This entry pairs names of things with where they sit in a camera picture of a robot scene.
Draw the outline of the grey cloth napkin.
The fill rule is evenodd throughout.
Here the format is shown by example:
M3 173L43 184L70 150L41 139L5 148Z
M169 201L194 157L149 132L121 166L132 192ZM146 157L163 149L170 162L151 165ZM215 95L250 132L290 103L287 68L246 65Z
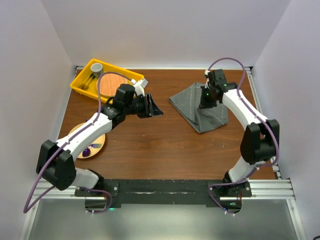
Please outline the grey cloth napkin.
M228 110L223 104L200 109L201 87L195 82L181 92L171 96L169 102L182 117L199 133L213 131L228 124Z

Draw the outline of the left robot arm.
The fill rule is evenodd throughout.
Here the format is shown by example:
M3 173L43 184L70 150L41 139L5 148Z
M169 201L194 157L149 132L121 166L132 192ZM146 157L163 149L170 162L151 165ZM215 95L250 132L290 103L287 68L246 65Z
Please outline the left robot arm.
M104 190L101 175L90 169L75 167L75 160L100 136L110 132L127 115L141 119L162 116L152 95L138 94L130 84L121 84L116 94L82 126L55 142L45 141L40 148L36 173L60 191L70 186L85 188L92 196Z

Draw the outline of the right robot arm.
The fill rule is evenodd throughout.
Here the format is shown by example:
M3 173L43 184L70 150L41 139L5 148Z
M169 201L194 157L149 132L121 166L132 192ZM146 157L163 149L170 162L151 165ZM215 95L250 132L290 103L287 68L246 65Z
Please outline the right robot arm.
M223 70L206 70L204 76L206 83L201 88L199 108L209 109L223 104L244 129L240 144L241 157L225 173L222 183L212 185L212 188L233 197L259 167L279 156L280 124L260 113L235 82L228 83Z

